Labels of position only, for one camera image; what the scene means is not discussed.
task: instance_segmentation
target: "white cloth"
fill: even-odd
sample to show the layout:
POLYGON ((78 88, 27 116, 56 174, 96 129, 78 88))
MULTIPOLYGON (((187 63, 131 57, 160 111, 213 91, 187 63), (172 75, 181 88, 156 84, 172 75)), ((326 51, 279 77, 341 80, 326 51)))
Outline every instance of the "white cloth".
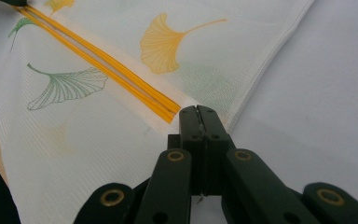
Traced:
MULTIPOLYGON (((31 4, 49 15, 45 2, 31 4)), ((76 0, 51 18, 180 106, 199 103, 216 109, 231 131, 311 2, 76 0), (224 21, 185 34, 176 69, 157 75, 142 60, 141 40, 153 20, 162 18, 175 32, 224 21)), ((23 26, 15 40, 8 38, 21 18, 0 4, 0 147, 7 181, 22 223, 71 223, 101 185, 135 187, 148 178, 177 119, 167 124, 37 26, 23 26), (77 76, 81 71, 96 86, 90 94, 55 104, 38 101, 52 74, 77 76)))

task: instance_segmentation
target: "yellow zipper tape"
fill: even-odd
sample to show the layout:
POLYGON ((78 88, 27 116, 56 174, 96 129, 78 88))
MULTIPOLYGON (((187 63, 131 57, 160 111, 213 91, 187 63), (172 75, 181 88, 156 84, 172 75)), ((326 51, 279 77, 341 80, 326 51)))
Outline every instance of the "yellow zipper tape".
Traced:
POLYGON ((122 63, 118 62, 116 59, 112 58, 109 54, 105 53, 101 49, 98 49, 94 45, 92 45, 90 42, 86 41, 79 35, 73 33, 72 31, 68 30, 66 27, 62 26, 58 22, 52 20, 51 18, 45 16, 43 13, 35 9, 34 7, 26 6, 24 7, 26 10, 31 11, 36 16, 38 16, 40 19, 48 23, 49 25, 53 26, 54 28, 60 30, 64 34, 70 36, 75 41, 77 41, 79 44, 81 44, 86 49, 89 49, 94 54, 98 55, 101 59, 103 59, 105 62, 107 62, 109 65, 114 67, 118 70, 119 73, 121 73, 123 76, 125 76, 128 80, 133 82, 137 87, 139 87, 142 91, 149 94, 152 98, 154 98, 156 101, 158 101, 160 104, 167 107, 168 110, 176 114, 180 110, 180 106, 175 103, 173 100, 162 94, 161 92, 157 91, 153 87, 151 87, 149 84, 147 84, 145 81, 140 79, 137 75, 135 75, 129 68, 124 66, 122 63))
POLYGON ((125 88, 127 91, 132 93, 135 97, 137 97, 139 100, 141 100, 145 105, 147 105, 151 110, 153 110, 157 115, 159 115, 162 119, 164 119, 167 122, 171 122, 173 119, 174 114, 171 113, 169 110, 167 110, 166 107, 160 105, 155 100, 151 99, 150 97, 146 96, 144 93, 139 91, 138 89, 134 88, 130 83, 128 83, 125 79, 111 71, 109 68, 104 66, 102 63, 98 62, 91 56, 89 56, 85 51, 79 49, 75 45, 73 45, 71 42, 66 40, 64 37, 60 36, 58 33, 53 31, 51 28, 46 26, 44 23, 36 19, 34 16, 29 14, 25 9, 23 8, 17 8, 22 15, 27 17, 29 20, 31 20, 36 25, 40 26, 42 29, 46 30, 48 33, 50 33, 52 36, 54 36, 57 40, 59 40, 61 43, 63 43, 67 48, 71 49, 73 52, 75 52, 77 55, 85 59, 87 62, 91 63, 95 67, 97 67, 101 72, 105 73, 109 77, 111 77, 115 82, 117 82, 119 85, 121 85, 123 88, 125 88))

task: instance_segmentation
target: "brass grommet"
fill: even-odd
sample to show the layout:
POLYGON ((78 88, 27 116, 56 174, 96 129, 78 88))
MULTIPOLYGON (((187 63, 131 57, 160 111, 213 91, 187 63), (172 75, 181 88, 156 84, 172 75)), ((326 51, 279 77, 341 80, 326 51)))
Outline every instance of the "brass grommet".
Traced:
POLYGON ((124 199, 124 192, 121 189, 110 189, 104 192, 104 194, 101 196, 100 202, 101 204, 110 207, 115 206, 124 199), (115 199, 109 199, 109 194, 116 194, 117 197, 115 199))
POLYGON ((252 158, 251 154, 245 151, 236 151, 234 155, 240 161, 249 161, 252 158))
POLYGON ((168 160, 170 161, 181 161, 185 158, 185 155, 182 152, 179 151, 173 151, 168 153, 168 160))
POLYGON ((335 206, 341 206, 345 203, 345 200, 342 198, 342 196, 331 189, 318 189, 316 193, 325 203, 330 203, 335 206))

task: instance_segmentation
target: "zipper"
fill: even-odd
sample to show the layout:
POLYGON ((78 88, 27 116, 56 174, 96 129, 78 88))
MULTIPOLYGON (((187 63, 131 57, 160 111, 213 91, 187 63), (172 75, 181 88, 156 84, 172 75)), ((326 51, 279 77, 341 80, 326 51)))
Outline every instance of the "zipper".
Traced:
POLYGON ((112 56, 108 55, 103 50, 98 49, 79 35, 62 26, 55 20, 52 20, 51 18, 45 16, 37 9, 30 6, 14 8, 26 18, 31 20, 33 23, 46 30, 49 34, 51 34, 58 41, 63 43, 71 51, 82 57, 87 62, 91 63, 108 77, 112 78, 115 82, 117 82, 124 89, 126 89, 132 95, 142 101, 146 106, 148 106, 152 111, 154 111, 166 122, 171 123, 173 117, 181 109, 181 106, 179 106, 176 102, 168 98, 160 91, 154 89, 152 86, 150 86, 148 83, 146 83, 136 74, 134 74, 125 65, 114 59, 112 56), (92 57, 85 50, 77 47, 71 41, 67 40, 65 37, 62 36, 60 32, 64 35, 69 36, 77 44, 83 46, 85 49, 92 52, 98 57, 99 60, 102 60, 111 67, 115 68, 120 73, 120 75, 115 71, 109 69, 98 59, 92 57))

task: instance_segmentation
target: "yellow ginkgo leaf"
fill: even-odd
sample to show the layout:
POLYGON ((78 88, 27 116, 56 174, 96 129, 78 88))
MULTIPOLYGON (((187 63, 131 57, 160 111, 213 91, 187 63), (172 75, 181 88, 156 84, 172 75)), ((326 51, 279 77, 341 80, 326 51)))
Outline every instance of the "yellow ginkgo leaf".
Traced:
POLYGON ((45 3, 45 6, 50 6, 53 11, 51 12, 50 16, 60 10, 62 7, 71 7, 75 0, 48 0, 45 3))
POLYGON ((176 62, 176 51, 186 34, 202 26, 225 21, 211 21, 180 33, 171 29, 167 25, 166 19, 166 13, 156 16, 141 40, 142 62, 156 74, 173 72, 179 67, 179 64, 176 62))

